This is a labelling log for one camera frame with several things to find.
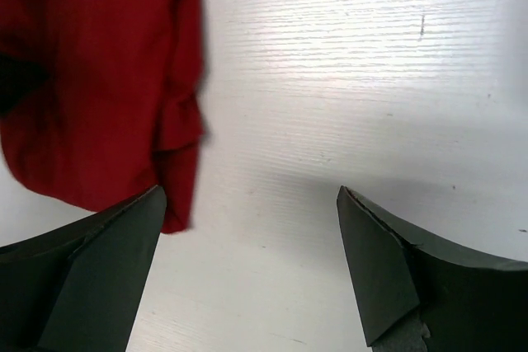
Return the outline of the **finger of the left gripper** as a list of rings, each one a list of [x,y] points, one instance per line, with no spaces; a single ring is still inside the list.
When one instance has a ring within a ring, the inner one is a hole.
[[[48,79],[48,72],[39,64],[1,54],[1,115],[6,115],[24,96],[41,87]]]

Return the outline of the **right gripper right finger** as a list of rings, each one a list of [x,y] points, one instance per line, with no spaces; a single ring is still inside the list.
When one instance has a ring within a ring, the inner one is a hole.
[[[342,187],[337,211],[374,351],[524,351],[527,264],[447,240]]]

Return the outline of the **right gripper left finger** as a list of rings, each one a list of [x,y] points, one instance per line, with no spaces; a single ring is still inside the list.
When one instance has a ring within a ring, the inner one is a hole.
[[[3,351],[124,351],[166,208],[156,186],[1,249]]]

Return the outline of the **red t shirt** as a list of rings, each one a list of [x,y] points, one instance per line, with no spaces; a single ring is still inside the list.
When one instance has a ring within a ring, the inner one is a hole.
[[[202,0],[1,0],[1,54],[49,79],[1,115],[28,190],[94,212],[158,185],[189,227],[203,133]]]

